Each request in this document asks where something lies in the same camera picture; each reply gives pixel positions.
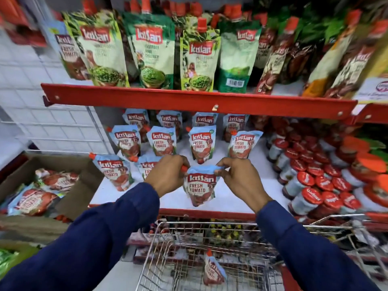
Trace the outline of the person's right hand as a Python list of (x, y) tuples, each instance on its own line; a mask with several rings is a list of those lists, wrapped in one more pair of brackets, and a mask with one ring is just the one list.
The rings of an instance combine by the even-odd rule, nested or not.
[(273, 199), (264, 190), (258, 171), (248, 159), (239, 159), (239, 176), (236, 182), (225, 182), (231, 192), (243, 200), (257, 214)]

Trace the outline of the person's left hand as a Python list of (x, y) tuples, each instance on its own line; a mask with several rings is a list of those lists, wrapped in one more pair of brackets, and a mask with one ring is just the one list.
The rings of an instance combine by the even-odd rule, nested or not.
[(172, 156), (163, 156), (144, 181), (152, 186), (159, 198), (183, 186), (184, 177), (174, 177), (172, 174)]

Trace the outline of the blue tomato ketchup pouch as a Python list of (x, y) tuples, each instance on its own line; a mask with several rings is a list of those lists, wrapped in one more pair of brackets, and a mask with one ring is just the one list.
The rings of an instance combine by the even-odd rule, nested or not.
[(220, 179), (215, 172), (223, 169), (224, 167), (215, 165), (188, 168), (183, 189), (194, 207), (199, 207), (215, 198), (215, 187)]

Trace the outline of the person's left forearm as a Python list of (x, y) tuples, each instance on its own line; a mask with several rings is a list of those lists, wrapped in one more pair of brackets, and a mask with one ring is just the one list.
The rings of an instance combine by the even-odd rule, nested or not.
[(0, 291), (93, 291), (119, 261), (131, 233), (156, 220), (162, 190), (142, 182), (86, 210), (50, 245), (0, 279)]

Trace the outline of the white shelf with red edge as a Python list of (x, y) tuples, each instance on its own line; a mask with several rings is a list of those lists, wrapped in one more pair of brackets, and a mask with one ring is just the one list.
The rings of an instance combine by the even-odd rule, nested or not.
[[(221, 139), (220, 131), (217, 128), (216, 145), (212, 159), (206, 161), (204, 165), (215, 165), (224, 156), (227, 155), (229, 144)], [(153, 155), (150, 145), (143, 144), (142, 155)], [(189, 138), (184, 135), (182, 140), (177, 144), (177, 153), (184, 155), (189, 160), (191, 166), (197, 166), (193, 160)], [(272, 163), (267, 159), (268, 149), (266, 147), (266, 138), (261, 137), (255, 147), (249, 154), (249, 160), (258, 170), (262, 184), (269, 196), (276, 200), (285, 209), (288, 206), (288, 199), (282, 194), (283, 186), (278, 182), (278, 174), (274, 172)], [(131, 163), (132, 177), (135, 180), (130, 189), (143, 181), (142, 175), (135, 164)], [(96, 207), (101, 204), (116, 201), (123, 192), (117, 191), (113, 184), (106, 178), (102, 180), (90, 201), (89, 207)], [(204, 204), (194, 207), (190, 198), (180, 187), (176, 191), (169, 193), (160, 199), (159, 215), (162, 216), (186, 216), (190, 218), (214, 218), (229, 220), (254, 221), (255, 215), (252, 210), (239, 198), (237, 198), (225, 185), (223, 179), (220, 179), (215, 187), (215, 198), (206, 201)]]

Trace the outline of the red metal shelf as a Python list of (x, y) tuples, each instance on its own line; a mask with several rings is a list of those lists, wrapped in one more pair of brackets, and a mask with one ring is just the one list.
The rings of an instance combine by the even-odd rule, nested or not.
[(350, 119), (352, 124), (388, 124), (388, 103), (357, 104)]
[(341, 120), (355, 100), (42, 83), (49, 106), (79, 105)]

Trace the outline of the group of red-lidded jars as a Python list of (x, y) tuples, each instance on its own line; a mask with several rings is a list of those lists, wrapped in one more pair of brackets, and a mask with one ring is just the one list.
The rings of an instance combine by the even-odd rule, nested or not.
[(370, 145), (349, 134), (349, 128), (318, 119), (270, 117), (265, 122), (267, 158), (289, 200), (288, 210), (300, 221), (361, 209), (353, 194), (359, 179), (348, 167)]

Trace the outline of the small red ketchup sachet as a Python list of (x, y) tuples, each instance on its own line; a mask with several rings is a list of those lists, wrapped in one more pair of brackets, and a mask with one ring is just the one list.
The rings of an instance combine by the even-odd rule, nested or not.
[(213, 256), (212, 250), (207, 249), (205, 253), (205, 265), (203, 272), (203, 283), (205, 286), (221, 285), (227, 282), (226, 272)]

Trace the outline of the brown cardboard box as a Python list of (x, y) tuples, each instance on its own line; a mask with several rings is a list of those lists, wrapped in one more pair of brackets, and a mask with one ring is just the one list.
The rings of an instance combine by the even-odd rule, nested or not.
[(28, 160), (0, 184), (0, 203), (15, 193), (21, 184), (31, 183), (37, 169), (70, 171), (77, 173), (79, 179), (58, 201), (55, 210), (59, 215), (75, 220), (88, 208), (92, 197), (103, 181), (104, 175), (88, 156), (29, 153), (27, 157)]

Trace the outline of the row of green chutney pouches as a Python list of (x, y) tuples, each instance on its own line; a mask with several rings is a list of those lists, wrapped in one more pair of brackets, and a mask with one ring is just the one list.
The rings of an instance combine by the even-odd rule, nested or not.
[(252, 19), (240, 4), (223, 12), (203, 11), (198, 2), (130, 0), (124, 11), (98, 9), (83, 0), (81, 10), (61, 12), (65, 32), (59, 44), (75, 57), (67, 70), (96, 87), (245, 93), (267, 15)]

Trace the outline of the red and blue sauce packet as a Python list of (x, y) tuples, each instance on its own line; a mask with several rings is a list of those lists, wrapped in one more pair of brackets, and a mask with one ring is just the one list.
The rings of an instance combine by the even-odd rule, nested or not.
[(17, 193), (7, 206), (7, 215), (41, 216), (59, 197), (31, 183)]
[(36, 185), (45, 191), (67, 192), (79, 180), (79, 174), (40, 168), (35, 171)]

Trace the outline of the row of brown sauce pouches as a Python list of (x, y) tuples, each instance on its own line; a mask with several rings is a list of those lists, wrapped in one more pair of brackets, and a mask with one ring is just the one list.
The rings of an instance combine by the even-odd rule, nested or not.
[(354, 89), (374, 45), (388, 30), (388, 20), (374, 21), (366, 40), (354, 39), (361, 9), (346, 15), (319, 16), (305, 8), (303, 17), (291, 16), (272, 46), (255, 93), (271, 95), (277, 84), (303, 82), (298, 96), (342, 98)]

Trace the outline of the pale blue tomato sauce pouch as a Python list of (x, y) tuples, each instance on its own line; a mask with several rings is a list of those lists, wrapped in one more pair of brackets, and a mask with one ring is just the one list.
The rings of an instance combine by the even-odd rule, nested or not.
[(71, 79), (89, 80), (88, 69), (81, 57), (78, 45), (68, 33), (63, 21), (53, 20), (47, 23), (50, 38), (58, 51), (61, 62)]

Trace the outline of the green plastic packet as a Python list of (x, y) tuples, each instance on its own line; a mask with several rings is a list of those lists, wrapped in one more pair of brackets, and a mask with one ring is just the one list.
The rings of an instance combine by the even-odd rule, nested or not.
[(37, 254), (38, 251), (38, 247), (28, 244), (0, 245), (0, 280), (12, 267)]

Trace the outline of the hanging red packets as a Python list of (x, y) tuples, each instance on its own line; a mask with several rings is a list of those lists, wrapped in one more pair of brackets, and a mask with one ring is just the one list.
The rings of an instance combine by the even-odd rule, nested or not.
[(45, 37), (37, 22), (19, 0), (0, 0), (0, 29), (4, 30), (16, 45), (46, 47)]

